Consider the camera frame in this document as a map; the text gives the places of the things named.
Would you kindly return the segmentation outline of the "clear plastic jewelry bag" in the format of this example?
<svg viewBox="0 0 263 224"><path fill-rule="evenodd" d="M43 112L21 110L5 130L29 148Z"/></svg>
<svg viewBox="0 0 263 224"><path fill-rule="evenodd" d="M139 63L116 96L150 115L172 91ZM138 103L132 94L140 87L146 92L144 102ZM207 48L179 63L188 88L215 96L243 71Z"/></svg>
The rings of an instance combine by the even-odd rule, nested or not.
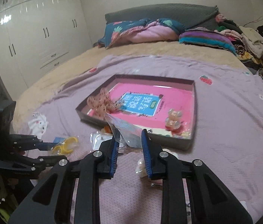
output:
<svg viewBox="0 0 263 224"><path fill-rule="evenodd" d="M116 142L119 143L119 153L127 154L142 149L141 128L109 113L105 114L105 120L111 128Z"/></svg>

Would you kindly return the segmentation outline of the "teal pink strawberry quilt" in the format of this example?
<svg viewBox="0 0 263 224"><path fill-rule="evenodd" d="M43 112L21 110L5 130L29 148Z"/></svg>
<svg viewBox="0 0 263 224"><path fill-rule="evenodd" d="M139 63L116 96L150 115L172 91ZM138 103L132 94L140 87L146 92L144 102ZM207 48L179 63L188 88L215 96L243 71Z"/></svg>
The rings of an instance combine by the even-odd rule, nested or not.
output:
<svg viewBox="0 0 263 224"><path fill-rule="evenodd" d="M109 49L128 44L177 41L185 31L182 23L170 18L116 21L106 25L104 36L95 46Z"/></svg>

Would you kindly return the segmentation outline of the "white cloud hair claw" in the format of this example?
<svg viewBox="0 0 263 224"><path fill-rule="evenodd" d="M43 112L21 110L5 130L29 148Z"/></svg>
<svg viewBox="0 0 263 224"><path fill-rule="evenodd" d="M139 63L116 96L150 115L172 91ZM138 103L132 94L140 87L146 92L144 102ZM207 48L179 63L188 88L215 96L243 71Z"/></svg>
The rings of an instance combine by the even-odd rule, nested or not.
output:
<svg viewBox="0 0 263 224"><path fill-rule="evenodd" d="M174 151L171 151L171 150L166 149L166 148L163 151L168 152L168 153L174 155L176 158L178 158L178 154L176 152L174 152ZM147 176L145 161L144 161L143 157L138 160L138 164L137 164L137 167L136 167L136 174L140 178L144 178L145 176Z"/></svg>

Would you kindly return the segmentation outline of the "pink dotted mesh scrunchie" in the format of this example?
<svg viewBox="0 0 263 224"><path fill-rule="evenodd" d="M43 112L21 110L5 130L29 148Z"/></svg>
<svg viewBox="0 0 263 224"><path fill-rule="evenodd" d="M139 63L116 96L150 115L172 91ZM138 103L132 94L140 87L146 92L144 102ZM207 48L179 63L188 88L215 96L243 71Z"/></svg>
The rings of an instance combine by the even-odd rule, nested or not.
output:
<svg viewBox="0 0 263 224"><path fill-rule="evenodd" d="M107 113L118 111L123 105L123 101L111 99L111 95L106 88L101 88L96 96L87 98L87 105L92 109L95 117L104 119Z"/></svg>

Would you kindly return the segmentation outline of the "pile of clothes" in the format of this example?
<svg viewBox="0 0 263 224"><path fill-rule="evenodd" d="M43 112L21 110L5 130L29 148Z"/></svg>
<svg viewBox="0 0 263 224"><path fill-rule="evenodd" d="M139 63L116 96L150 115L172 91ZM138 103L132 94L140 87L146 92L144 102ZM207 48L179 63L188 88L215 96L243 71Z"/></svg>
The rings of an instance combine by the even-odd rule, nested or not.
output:
<svg viewBox="0 0 263 224"><path fill-rule="evenodd" d="M263 25L257 29L238 26L222 14L216 15L215 20L216 31L231 40L238 59L263 79Z"/></svg>

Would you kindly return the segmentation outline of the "white glossy wardrobe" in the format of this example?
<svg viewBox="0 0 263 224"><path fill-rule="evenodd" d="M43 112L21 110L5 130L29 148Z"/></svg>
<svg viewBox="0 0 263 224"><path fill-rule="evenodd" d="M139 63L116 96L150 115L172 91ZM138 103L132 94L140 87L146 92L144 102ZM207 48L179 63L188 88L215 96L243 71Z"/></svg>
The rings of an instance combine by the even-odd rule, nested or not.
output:
<svg viewBox="0 0 263 224"><path fill-rule="evenodd" d="M81 0L0 0L0 78L12 99L91 47Z"/></svg>

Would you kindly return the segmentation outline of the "dark grey headboard cushion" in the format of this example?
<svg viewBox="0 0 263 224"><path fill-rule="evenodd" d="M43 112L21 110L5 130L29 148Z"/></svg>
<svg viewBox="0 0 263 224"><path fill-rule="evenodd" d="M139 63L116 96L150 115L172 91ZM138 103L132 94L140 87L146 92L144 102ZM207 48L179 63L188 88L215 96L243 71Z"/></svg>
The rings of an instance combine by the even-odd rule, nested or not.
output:
<svg viewBox="0 0 263 224"><path fill-rule="evenodd" d="M204 27L215 30L218 24L215 17L219 13L218 7L193 4L156 4L120 10L105 15L106 23L117 21L134 21L143 18L156 20L169 18L183 24L187 29Z"/></svg>

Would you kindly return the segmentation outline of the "peach bear hair clips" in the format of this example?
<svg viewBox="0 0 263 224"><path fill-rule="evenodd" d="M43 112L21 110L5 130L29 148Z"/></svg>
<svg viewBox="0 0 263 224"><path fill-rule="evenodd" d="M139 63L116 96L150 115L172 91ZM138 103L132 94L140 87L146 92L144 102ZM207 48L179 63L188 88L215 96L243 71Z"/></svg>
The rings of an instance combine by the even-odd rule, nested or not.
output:
<svg viewBox="0 0 263 224"><path fill-rule="evenodd" d="M181 111L176 111L171 108L168 111L168 116L165 119L165 127L170 130L178 130L181 127L180 119L182 117Z"/></svg>

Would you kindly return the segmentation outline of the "dark shallow tray box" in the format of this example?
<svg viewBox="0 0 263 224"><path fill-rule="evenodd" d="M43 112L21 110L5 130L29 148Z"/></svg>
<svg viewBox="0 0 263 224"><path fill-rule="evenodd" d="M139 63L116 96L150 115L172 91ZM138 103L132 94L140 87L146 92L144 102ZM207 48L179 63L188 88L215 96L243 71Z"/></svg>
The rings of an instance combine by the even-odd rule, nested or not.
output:
<svg viewBox="0 0 263 224"><path fill-rule="evenodd" d="M146 129L152 140L164 147L188 150L197 121L196 87L193 80L147 75L115 74L95 87L111 100L121 100L122 107L111 115Z"/></svg>

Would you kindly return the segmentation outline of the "purple striped pillow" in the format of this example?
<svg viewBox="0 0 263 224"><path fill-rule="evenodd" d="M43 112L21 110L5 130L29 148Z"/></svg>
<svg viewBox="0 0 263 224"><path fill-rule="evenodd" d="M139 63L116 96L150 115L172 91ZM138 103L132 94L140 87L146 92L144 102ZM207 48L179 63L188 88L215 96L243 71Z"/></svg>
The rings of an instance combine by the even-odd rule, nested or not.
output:
<svg viewBox="0 0 263 224"><path fill-rule="evenodd" d="M179 43L226 50L235 56L237 55L236 49L227 36L206 28L196 28L185 31L179 36Z"/></svg>

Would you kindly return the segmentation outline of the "small white packet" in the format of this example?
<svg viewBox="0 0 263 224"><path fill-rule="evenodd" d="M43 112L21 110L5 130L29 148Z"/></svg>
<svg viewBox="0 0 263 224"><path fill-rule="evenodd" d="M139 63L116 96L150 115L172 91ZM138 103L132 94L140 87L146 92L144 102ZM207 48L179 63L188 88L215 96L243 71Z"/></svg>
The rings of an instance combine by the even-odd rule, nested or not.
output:
<svg viewBox="0 0 263 224"><path fill-rule="evenodd" d="M95 133L90 134L90 142L92 144L92 149L94 151L100 148L100 145L104 141L111 140L113 137L110 133L102 133L101 131L96 131Z"/></svg>

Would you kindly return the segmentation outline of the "pink booklet in tray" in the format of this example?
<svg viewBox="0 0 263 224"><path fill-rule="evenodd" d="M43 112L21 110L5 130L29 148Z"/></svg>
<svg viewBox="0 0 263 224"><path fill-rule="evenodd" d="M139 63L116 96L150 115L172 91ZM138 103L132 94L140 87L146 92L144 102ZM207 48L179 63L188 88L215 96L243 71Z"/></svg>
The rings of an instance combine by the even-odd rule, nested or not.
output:
<svg viewBox="0 0 263 224"><path fill-rule="evenodd" d="M182 139L192 137L195 120L195 88L191 84L162 85L159 81L150 83L130 81L116 82L113 87L104 88L109 91L111 99L123 101L118 111L109 113L112 116L145 128L155 135ZM94 116L89 106L88 108L87 115L99 119ZM181 127L178 130L165 127L165 119L171 108L182 112Z"/></svg>

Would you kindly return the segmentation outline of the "tan bed sheet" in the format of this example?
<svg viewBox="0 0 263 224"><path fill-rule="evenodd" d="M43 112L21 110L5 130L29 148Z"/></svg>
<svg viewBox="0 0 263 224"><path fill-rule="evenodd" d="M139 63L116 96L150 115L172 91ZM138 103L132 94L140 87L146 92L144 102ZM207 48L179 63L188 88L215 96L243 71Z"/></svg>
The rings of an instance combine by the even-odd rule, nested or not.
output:
<svg viewBox="0 0 263 224"><path fill-rule="evenodd" d="M185 45L176 41L130 44L108 50L95 47L53 69L19 97L13 118L13 130L18 132L22 128L24 121L35 109L43 102L51 99L65 83L84 72L93 72L99 62L109 55L180 56L211 64L228 65L236 69L247 69L243 63L229 51L205 46Z"/></svg>

